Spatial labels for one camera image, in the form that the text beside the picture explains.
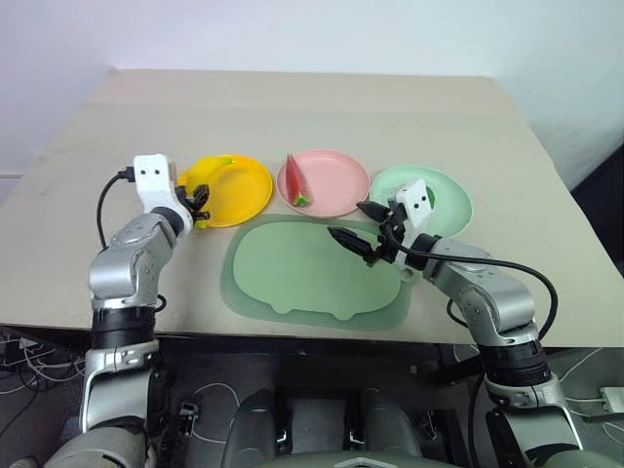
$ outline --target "white power adapter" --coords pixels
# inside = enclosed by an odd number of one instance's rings
[[[624,412],[624,387],[601,387],[604,409],[608,412]]]

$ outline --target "watermelon slice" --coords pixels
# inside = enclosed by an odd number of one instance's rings
[[[304,207],[312,202],[303,172],[291,154],[286,158],[286,193],[294,207]]]

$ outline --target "tabletop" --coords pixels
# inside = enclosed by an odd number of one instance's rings
[[[624,282],[551,159],[512,100],[488,78],[112,71],[69,119],[0,206],[0,323],[87,329],[87,275],[98,253],[98,194],[137,154],[164,153],[179,168],[204,155],[238,153],[275,175],[285,155],[333,148],[375,176],[418,164],[458,181],[474,205],[457,239],[546,274],[560,294],[548,346],[621,346]],[[140,213],[135,189],[106,199],[107,236]],[[265,213],[291,214],[279,196]],[[348,219],[363,220],[359,213]],[[416,283],[405,321],[389,331],[350,331],[245,318],[219,288],[236,228],[194,231],[163,270],[169,302],[161,332],[471,342],[450,321],[447,299]],[[522,279],[541,324],[548,294]]]

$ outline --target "pink plate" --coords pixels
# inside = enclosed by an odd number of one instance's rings
[[[288,201],[286,164],[277,176],[277,188],[286,204],[296,212],[312,217],[337,217],[355,211],[356,203],[366,200],[371,179],[355,159],[332,149],[310,149],[295,154],[307,182],[312,203],[294,207]]]

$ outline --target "yellow plate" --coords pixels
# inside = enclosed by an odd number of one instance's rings
[[[239,154],[221,154],[234,159],[234,164],[223,166],[210,180],[210,196],[204,205],[211,218],[197,221],[200,229],[235,226],[260,213],[271,199],[273,178],[271,173],[255,159]],[[193,171],[191,168],[179,178],[178,184]],[[192,193],[195,187],[188,186]]]

